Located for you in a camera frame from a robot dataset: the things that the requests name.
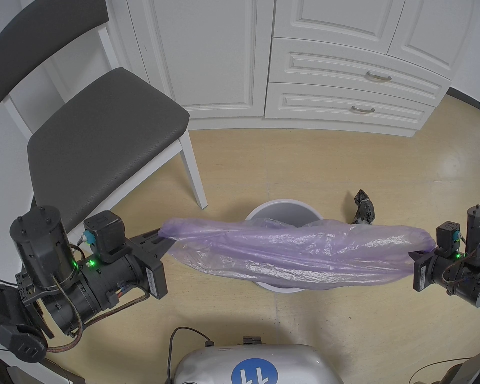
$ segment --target trash can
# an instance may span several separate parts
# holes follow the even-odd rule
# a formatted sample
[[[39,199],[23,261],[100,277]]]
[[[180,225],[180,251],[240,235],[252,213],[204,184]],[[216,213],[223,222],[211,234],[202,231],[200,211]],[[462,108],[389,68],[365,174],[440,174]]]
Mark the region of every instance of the trash can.
[[[308,204],[291,199],[279,199],[266,202],[251,211],[246,219],[256,218],[269,218],[296,227],[303,227],[305,224],[312,223],[313,221],[323,220],[322,215]],[[301,288],[275,286],[260,282],[255,282],[255,284],[272,292],[295,293],[303,291]]]

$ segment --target chair backrest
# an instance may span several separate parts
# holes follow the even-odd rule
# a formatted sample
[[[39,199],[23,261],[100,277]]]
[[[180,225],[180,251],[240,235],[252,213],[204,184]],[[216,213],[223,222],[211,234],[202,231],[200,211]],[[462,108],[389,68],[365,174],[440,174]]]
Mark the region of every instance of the chair backrest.
[[[35,0],[0,32],[0,100],[33,69],[108,21],[105,0]]]

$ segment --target gray chair seat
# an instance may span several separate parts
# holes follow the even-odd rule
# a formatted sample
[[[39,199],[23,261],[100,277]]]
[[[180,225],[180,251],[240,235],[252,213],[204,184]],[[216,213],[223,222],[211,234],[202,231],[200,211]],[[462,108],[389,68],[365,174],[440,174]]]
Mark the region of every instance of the gray chair seat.
[[[36,204],[57,207],[69,232],[182,136],[189,117],[133,73],[111,70],[30,138],[28,163]]]

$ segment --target drawer handle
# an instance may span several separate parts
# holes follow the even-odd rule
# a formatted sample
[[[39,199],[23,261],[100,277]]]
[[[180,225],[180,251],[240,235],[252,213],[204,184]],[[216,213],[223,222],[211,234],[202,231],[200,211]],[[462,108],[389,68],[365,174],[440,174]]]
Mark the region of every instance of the drawer handle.
[[[352,109],[353,109],[354,111],[365,112],[365,113],[375,112],[375,108],[372,108],[372,109],[360,109],[360,108],[357,108],[357,107],[354,106],[354,105],[352,105]]]
[[[392,76],[383,77],[383,76],[379,76],[379,75],[374,75],[374,74],[371,73],[370,71],[367,72],[367,76],[368,76],[368,77],[373,77],[374,79],[377,79],[377,80],[384,80],[384,81],[390,81],[390,80],[392,80]]]

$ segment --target floor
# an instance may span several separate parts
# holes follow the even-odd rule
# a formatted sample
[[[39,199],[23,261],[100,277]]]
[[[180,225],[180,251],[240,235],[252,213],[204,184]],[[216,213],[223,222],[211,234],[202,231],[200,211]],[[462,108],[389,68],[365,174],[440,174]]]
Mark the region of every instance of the floor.
[[[113,211],[133,236],[171,217],[243,220],[259,204],[291,198],[326,218],[350,221],[364,189],[377,225],[410,225],[434,234],[446,220],[465,227],[480,203],[480,110],[445,96],[413,138],[321,130],[191,132],[209,206],[200,210],[180,157],[172,159]],[[208,276],[166,255],[168,295],[92,326],[72,351],[50,357],[95,384],[163,383],[168,340],[180,325],[218,346],[243,336],[302,343],[326,354],[346,384],[406,384],[423,365],[480,352],[480,310],[444,289],[412,289],[412,278],[376,287],[274,294],[249,281]],[[139,292],[130,292],[124,301]],[[62,344],[68,338],[56,338]],[[175,338],[172,366],[203,341]],[[454,363],[429,367],[413,382],[440,380]]]

